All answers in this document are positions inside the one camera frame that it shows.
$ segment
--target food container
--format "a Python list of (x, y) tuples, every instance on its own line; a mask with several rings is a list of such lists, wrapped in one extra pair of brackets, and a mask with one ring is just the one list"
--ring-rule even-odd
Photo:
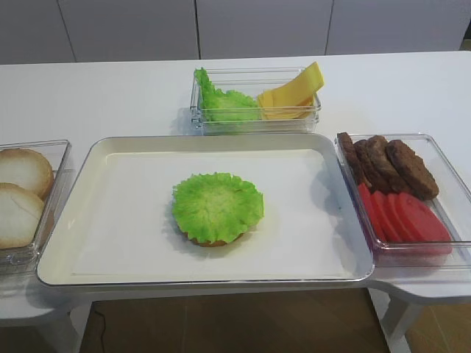
[[(304, 68), (253, 68), (231, 70), (207, 70), (216, 88), (237, 90), (254, 99), (265, 90), (284, 85), (299, 75)], [(232, 135), (250, 133), (300, 133), (313, 132), (319, 121), (320, 101), (313, 96), (313, 106), (279, 108), (203, 109), (201, 90), (194, 77), (191, 93), (191, 121), (203, 135)], [(300, 113), (304, 118), (291, 120), (262, 120), (264, 113)], [(225, 121), (209, 121), (208, 113), (223, 116)], [(234, 121), (235, 114), (252, 113), (258, 120)]]
[[(387, 140), (399, 139), (409, 145), (425, 163), (439, 186), (439, 195), (425, 204), (445, 225), (451, 242), (384, 243), (375, 234), (361, 201), (357, 185), (336, 140), (341, 169), (370, 242), (378, 267), (469, 268), (471, 266), (471, 194), (453, 166), (428, 135), (383, 135)], [(353, 143), (372, 135), (351, 135)]]
[(32, 149), (40, 152), (49, 161), (54, 173), (54, 183), (47, 199), (44, 200), (43, 214), (32, 242), (23, 247), (0, 249), (0, 275), (34, 270), (42, 245), (46, 242), (65, 203), (67, 185), (71, 184), (72, 173), (67, 166), (70, 148), (71, 144), (67, 140), (0, 146), (0, 150)]

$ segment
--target tray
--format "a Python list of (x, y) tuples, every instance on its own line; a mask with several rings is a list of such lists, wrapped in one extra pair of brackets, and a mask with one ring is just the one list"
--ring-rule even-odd
[[(223, 91), (237, 90), (254, 99), (272, 88), (279, 87), (299, 75), (304, 68), (251, 68), (251, 69), (213, 69), (207, 70), (208, 76), (216, 88)], [(234, 135), (258, 133), (309, 133), (315, 130), (319, 122), (321, 104), (319, 97), (313, 95), (314, 105), (309, 107), (279, 108), (240, 108), (240, 109), (204, 109), (199, 84), (193, 78), (191, 93), (191, 121), (203, 135)], [(262, 120), (264, 112), (302, 113), (305, 117), (291, 120)], [(233, 121), (238, 114), (253, 114), (259, 120)], [(208, 114), (223, 116), (227, 121), (209, 121)]]
[(68, 173), (68, 156), (71, 144), (67, 140), (51, 140), (31, 143), (14, 143), (1, 145), (3, 149), (32, 149), (40, 152), (51, 164), (54, 183), (46, 200), (38, 228), (30, 244), (18, 248), (0, 250), (0, 275), (34, 271), (39, 251), (49, 236), (53, 223), (62, 210), (70, 182)]
[[(471, 193), (450, 164), (435, 140), (426, 134), (379, 134), (387, 140), (402, 140), (423, 160), (439, 186), (439, 195), (426, 202), (447, 227), (453, 241), (421, 243), (384, 243), (369, 222), (356, 183), (339, 144), (342, 171), (353, 202), (371, 240), (377, 267), (469, 268), (471, 267)], [(350, 135), (353, 142), (373, 135)]]
[[(172, 187), (226, 171), (264, 194), (256, 229), (193, 245), (171, 216)], [(108, 138), (90, 150), (38, 263), (47, 285), (358, 283), (372, 253), (332, 142), (320, 135)]]

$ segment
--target green lettuce leaf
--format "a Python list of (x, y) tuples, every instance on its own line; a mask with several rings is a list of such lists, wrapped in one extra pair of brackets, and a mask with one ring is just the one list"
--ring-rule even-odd
[(174, 187), (172, 213), (188, 239), (234, 241), (263, 217), (263, 194), (239, 176), (198, 174)]
[[(195, 77), (199, 83), (202, 96), (202, 108), (207, 121), (252, 121), (260, 120), (258, 111), (237, 111), (239, 108), (257, 108), (257, 102), (251, 97), (237, 90), (226, 93), (216, 89), (209, 79), (204, 68), (195, 70)], [(210, 109), (232, 110), (227, 112), (211, 112)]]

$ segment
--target burger patty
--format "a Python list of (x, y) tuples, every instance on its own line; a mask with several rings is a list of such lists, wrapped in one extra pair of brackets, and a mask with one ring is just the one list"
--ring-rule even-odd
[(339, 141), (344, 151), (345, 158), (347, 159), (347, 163), (352, 170), (353, 178), (355, 179), (356, 184), (360, 185), (361, 183), (365, 183), (368, 188), (371, 188), (371, 183), (365, 177), (360, 161), (356, 157), (355, 147), (353, 146), (350, 136), (346, 132), (341, 132), (337, 134), (337, 140)]
[(388, 141), (384, 136), (376, 135), (370, 138), (366, 144), (369, 159), (379, 174), (388, 181), (389, 186), (394, 192), (414, 194), (411, 187), (399, 175), (391, 162), (389, 162), (388, 155), (386, 154), (387, 145)]
[(398, 174), (414, 189), (421, 199), (431, 200), (439, 194), (439, 187), (424, 161), (401, 140), (391, 140), (386, 153)]
[(391, 188), (389, 187), (389, 183), (386, 179), (378, 173), (375, 166), (372, 164), (371, 160), (368, 157), (368, 151), (366, 150), (366, 145), (368, 141), (366, 140), (359, 140), (355, 142), (353, 145), (355, 147), (356, 155), (358, 160), (360, 161), (361, 167), (365, 174), (365, 177), (371, 183), (370, 190), (372, 192), (379, 190), (382, 193), (390, 193)]

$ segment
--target tomato slice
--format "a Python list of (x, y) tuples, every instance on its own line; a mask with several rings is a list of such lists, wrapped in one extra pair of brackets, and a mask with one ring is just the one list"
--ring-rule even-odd
[(443, 223), (419, 199), (401, 193), (397, 198), (396, 209), (404, 225), (418, 241), (451, 241)]
[(386, 215), (391, 222), (391, 225), (396, 229), (396, 233), (399, 235), (402, 241), (406, 243), (413, 243), (417, 241), (412, 232), (409, 228), (407, 228), (401, 217), (397, 214), (396, 210), (396, 203), (397, 203), (398, 195), (396, 193), (390, 193), (386, 197), (386, 201), (384, 202), (384, 209), (386, 211)]
[(360, 193), (361, 201), (363, 201), (363, 205), (365, 206), (366, 213), (368, 214), (369, 221), (371, 222), (376, 236), (381, 241), (386, 242), (386, 237), (376, 216), (375, 208), (371, 203), (371, 194), (369, 193), (368, 187), (364, 183), (361, 183), (358, 186), (358, 192)]
[(386, 196), (380, 191), (375, 191), (371, 197), (371, 203), (378, 215), (381, 228), (384, 231), (386, 239), (391, 243), (401, 243), (401, 238), (397, 234), (396, 229), (392, 226), (385, 210)]

